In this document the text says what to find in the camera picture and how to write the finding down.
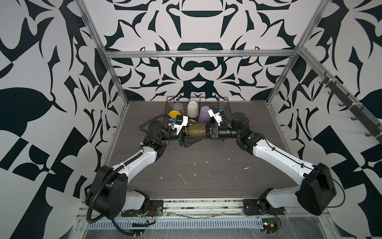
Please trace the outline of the olive glass cup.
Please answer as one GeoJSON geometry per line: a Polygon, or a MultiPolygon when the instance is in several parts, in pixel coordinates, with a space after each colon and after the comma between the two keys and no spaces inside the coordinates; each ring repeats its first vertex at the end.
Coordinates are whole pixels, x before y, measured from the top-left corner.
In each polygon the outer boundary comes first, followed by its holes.
{"type": "Polygon", "coordinates": [[[187,127],[187,136],[205,139],[207,137],[205,123],[189,125],[187,127]]]}

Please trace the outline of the lilac cup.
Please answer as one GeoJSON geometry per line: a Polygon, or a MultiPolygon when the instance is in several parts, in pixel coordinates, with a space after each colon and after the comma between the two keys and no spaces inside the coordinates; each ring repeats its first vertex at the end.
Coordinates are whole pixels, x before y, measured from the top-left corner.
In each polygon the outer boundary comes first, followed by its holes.
{"type": "Polygon", "coordinates": [[[198,119],[199,123],[210,124],[211,117],[209,115],[209,110],[210,110],[210,107],[207,105],[204,105],[201,107],[199,119],[198,119]]]}

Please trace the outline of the yellow mug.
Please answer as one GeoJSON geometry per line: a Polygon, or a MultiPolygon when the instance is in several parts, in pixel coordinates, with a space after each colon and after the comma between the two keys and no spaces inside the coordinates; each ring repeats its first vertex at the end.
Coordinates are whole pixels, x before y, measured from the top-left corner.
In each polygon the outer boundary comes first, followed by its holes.
{"type": "Polygon", "coordinates": [[[177,110],[172,110],[168,113],[168,115],[172,118],[172,119],[175,119],[177,116],[180,116],[181,113],[177,110]]]}

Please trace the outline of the cream white cup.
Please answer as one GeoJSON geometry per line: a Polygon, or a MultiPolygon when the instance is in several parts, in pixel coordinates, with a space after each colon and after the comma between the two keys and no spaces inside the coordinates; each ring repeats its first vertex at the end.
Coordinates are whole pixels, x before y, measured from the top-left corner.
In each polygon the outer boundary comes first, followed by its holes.
{"type": "Polygon", "coordinates": [[[189,118],[196,118],[199,115],[199,105],[196,101],[189,101],[187,105],[187,115],[189,118]]]}

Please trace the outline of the clear glass cup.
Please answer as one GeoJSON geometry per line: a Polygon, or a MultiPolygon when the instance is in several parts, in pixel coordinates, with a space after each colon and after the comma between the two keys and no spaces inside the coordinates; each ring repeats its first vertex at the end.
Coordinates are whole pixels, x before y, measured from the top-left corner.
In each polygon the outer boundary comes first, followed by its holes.
{"type": "Polygon", "coordinates": [[[173,104],[173,110],[178,111],[181,115],[184,114],[184,107],[181,102],[175,102],[173,104]]]}

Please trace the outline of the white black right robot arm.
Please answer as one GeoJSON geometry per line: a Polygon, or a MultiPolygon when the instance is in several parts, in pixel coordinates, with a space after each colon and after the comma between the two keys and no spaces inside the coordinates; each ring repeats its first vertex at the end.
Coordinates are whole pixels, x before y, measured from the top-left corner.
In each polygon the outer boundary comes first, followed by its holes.
{"type": "Polygon", "coordinates": [[[240,149],[270,163],[296,183],[291,188],[266,190],[258,199],[260,208],[302,208],[316,216],[330,208],[339,183],[333,179],[329,167],[323,163],[306,162],[270,143],[263,134],[250,129],[244,113],[234,112],[228,123],[222,113],[222,109],[208,111],[211,118],[207,129],[209,138],[234,139],[240,149]]]}

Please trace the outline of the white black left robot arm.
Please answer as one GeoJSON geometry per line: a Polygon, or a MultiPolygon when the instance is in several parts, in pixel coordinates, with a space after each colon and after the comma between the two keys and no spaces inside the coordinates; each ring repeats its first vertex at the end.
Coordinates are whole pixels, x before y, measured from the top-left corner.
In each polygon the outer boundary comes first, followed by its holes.
{"type": "Polygon", "coordinates": [[[145,137],[138,152],[117,165],[103,166],[97,171],[85,200],[87,223],[94,224],[107,218],[124,235],[135,237],[143,234],[142,230],[126,231],[115,221],[119,214],[127,213],[143,218],[146,227],[155,224],[155,219],[146,218],[150,197],[139,190],[129,192],[127,185],[164,154],[170,141],[178,140],[180,146],[189,147],[206,138],[206,126],[204,122],[190,122],[187,116],[172,118],[167,114],[158,115],[140,125],[138,129],[145,137]]]}

